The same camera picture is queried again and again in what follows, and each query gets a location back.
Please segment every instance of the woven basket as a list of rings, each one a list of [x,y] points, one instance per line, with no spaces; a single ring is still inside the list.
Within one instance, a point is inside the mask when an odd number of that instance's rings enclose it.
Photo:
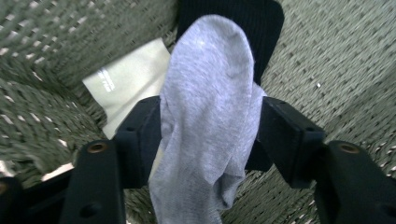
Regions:
[[[262,86],[396,176],[396,2],[280,1],[285,23]],[[3,0],[0,160],[28,188],[103,138],[81,80],[156,37],[170,49],[176,0]],[[147,189],[126,190],[128,220],[154,223]],[[276,169],[248,172],[224,223],[317,223],[312,190]]]

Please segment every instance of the black ribbed fabric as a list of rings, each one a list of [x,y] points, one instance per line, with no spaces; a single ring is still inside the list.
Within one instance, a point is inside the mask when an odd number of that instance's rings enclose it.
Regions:
[[[273,0],[182,0],[177,39],[198,18],[210,14],[228,18],[244,30],[255,60],[254,81],[260,85],[282,29],[281,5]]]

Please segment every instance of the gray sock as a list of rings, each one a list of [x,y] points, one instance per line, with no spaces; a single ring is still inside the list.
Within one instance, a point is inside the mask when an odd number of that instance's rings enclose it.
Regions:
[[[161,92],[163,157],[149,181],[159,223],[221,223],[245,178],[264,94],[232,21],[204,16],[178,40]]]

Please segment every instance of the gray woven texture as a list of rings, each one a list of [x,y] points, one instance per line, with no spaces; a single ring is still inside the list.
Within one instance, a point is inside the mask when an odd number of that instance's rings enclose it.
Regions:
[[[280,3],[285,24],[262,86],[396,177],[396,2]],[[103,137],[105,114],[81,80],[156,37],[172,48],[177,1],[0,4],[0,160],[30,187]],[[147,189],[125,196],[132,223],[155,222]],[[315,210],[312,190],[289,189],[271,169],[247,174],[223,220],[318,223]]]

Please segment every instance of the mesh basket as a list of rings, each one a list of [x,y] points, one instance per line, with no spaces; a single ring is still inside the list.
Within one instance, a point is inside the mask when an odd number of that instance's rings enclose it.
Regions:
[[[366,148],[396,177],[396,2],[280,1],[285,23],[262,86],[328,133]],[[3,0],[0,160],[28,188],[103,138],[102,108],[81,80],[162,37],[176,0]],[[154,223],[147,189],[125,190],[128,220]],[[248,172],[224,223],[317,223],[312,190],[276,169]]]

